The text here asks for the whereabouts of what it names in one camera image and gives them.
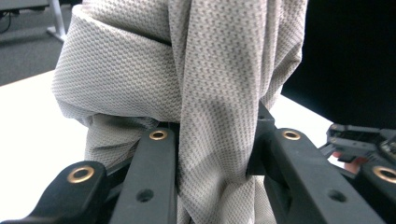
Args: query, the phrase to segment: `crumpled cloth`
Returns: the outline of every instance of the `crumpled cloth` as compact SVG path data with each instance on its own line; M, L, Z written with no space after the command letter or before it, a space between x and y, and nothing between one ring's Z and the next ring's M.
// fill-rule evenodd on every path
M306 0L92 0L73 8L52 90L89 127L86 160L133 156L180 123L178 223L273 223L246 176L259 102L301 61Z

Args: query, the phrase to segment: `textured cloth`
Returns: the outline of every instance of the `textured cloth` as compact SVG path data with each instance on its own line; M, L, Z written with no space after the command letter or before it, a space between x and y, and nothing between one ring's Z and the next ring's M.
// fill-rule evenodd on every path
M132 156L141 133L180 122L178 223L274 222L246 176L260 100L301 61L306 1L85 1L53 92L89 127L87 160Z

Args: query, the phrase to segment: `table surface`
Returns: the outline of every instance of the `table surface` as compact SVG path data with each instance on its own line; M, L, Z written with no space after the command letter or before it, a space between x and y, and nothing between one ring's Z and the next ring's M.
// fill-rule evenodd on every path
M83 160L87 128L63 117L50 90L52 76L0 88L0 221L26 217L55 176ZM317 147L326 143L329 120L284 96L271 113L277 128L299 130Z

